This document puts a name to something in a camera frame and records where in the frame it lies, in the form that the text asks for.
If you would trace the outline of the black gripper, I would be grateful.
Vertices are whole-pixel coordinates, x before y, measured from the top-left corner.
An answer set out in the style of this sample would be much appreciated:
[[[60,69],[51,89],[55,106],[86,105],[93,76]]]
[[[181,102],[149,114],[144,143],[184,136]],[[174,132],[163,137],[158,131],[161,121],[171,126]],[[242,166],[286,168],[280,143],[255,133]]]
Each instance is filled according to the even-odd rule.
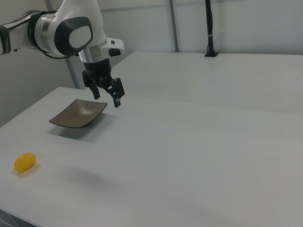
[[[82,77],[85,87],[88,87],[95,100],[100,98],[98,87],[103,88],[109,93],[114,102],[114,107],[121,105],[120,99],[125,95],[125,91],[120,78],[112,79],[111,64],[109,59],[94,63],[84,63],[85,70]]]

